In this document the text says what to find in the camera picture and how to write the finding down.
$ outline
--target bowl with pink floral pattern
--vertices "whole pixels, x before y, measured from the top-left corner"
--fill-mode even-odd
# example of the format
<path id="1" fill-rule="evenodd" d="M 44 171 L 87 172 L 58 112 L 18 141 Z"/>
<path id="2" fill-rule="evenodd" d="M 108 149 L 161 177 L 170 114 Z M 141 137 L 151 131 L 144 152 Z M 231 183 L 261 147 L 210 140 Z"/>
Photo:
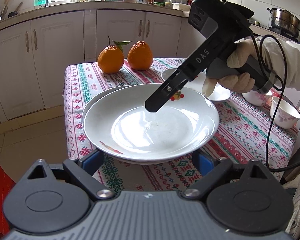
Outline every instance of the bowl with pink floral pattern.
<path id="1" fill-rule="evenodd" d="M 278 105 L 279 97 L 272 97 L 270 116 L 273 118 L 274 111 Z M 274 123 L 281 128 L 290 129 L 300 119 L 300 113 L 288 102 L 281 100 Z"/>
<path id="2" fill-rule="evenodd" d="M 250 91 L 248 93 L 242 93 L 242 96 L 245 100 L 247 100 L 250 104 L 254 106 L 264 106 L 269 98 L 272 97 L 272 92 L 269 91 L 266 94 L 260 94 L 256 91 Z"/>

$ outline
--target orange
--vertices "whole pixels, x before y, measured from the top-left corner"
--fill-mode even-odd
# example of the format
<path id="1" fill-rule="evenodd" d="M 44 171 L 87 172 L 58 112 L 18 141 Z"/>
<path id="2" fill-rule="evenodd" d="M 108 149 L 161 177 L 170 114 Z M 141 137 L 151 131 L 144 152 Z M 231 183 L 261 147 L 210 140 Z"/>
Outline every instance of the orange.
<path id="1" fill-rule="evenodd" d="M 138 41 L 129 51 L 128 63 L 134 70 L 146 70 L 151 67 L 153 54 L 149 45 L 144 41 Z"/>
<path id="2" fill-rule="evenodd" d="M 124 64 L 124 55 L 117 46 L 106 47 L 98 57 L 98 66 L 106 74 L 117 73 Z"/>

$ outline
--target tablecloth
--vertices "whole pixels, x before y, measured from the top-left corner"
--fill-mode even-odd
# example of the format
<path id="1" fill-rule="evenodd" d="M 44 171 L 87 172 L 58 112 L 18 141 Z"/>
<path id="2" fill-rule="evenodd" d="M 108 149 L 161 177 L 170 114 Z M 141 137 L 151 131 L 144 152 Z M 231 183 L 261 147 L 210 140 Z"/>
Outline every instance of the tablecloth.
<path id="1" fill-rule="evenodd" d="M 82 158 L 95 147 L 83 133 L 81 115 L 91 98 L 112 87 L 162 83 L 161 72 L 178 67 L 184 59 L 156 58 L 147 71 L 134 71 L 125 61 L 119 73 L 104 74 L 97 63 L 69 66 L 65 73 L 64 106 L 68 155 L 70 159 Z M 269 106 L 255 107 L 241 95 L 216 104 L 220 125 L 201 151 L 213 157 L 228 157 L 235 163 L 247 163 L 258 158 L 265 163 L 266 138 L 271 122 Z M 272 168 L 285 167 L 291 157 L 298 130 L 274 125 L 269 145 L 269 164 Z M 280 180 L 282 173 L 274 173 Z M 193 166 L 191 154 L 157 165 L 133 165 L 105 155 L 103 166 L 94 178 L 118 192 L 129 190 L 183 191 L 201 178 Z"/>

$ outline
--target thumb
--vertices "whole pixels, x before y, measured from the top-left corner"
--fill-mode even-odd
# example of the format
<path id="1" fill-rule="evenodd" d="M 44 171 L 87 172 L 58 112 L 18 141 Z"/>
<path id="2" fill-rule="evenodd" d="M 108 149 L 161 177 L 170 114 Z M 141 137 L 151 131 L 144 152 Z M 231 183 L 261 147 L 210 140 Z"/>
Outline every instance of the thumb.
<path id="1" fill-rule="evenodd" d="M 217 84 L 217 81 L 218 80 L 215 78 L 208 78 L 208 77 L 204 80 L 204 83 L 202 86 L 202 94 L 205 97 L 208 97 L 213 93 L 214 88 Z"/>
<path id="2" fill-rule="evenodd" d="M 252 40 L 245 40 L 237 43 L 237 48 L 227 59 L 227 65 L 230 68 L 239 68 L 242 67 L 249 57 L 257 57 L 256 49 L 254 47 Z"/>

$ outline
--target ribbed gray surface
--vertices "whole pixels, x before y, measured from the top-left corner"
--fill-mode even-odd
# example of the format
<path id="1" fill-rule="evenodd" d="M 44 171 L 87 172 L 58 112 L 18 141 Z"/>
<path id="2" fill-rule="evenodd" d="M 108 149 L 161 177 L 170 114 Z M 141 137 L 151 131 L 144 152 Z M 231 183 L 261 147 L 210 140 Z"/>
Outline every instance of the ribbed gray surface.
<path id="1" fill-rule="evenodd" d="M 8 240 L 226 240 L 248 239 L 226 232 L 205 212 L 200 202 L 186 201 L 174 191 L 121 192 L 98 202 L 90 215 L 67 232 L 53 236 L 26 236 L 11 232 Z M 285 233 L 254 240 L 288 240 Z"/>

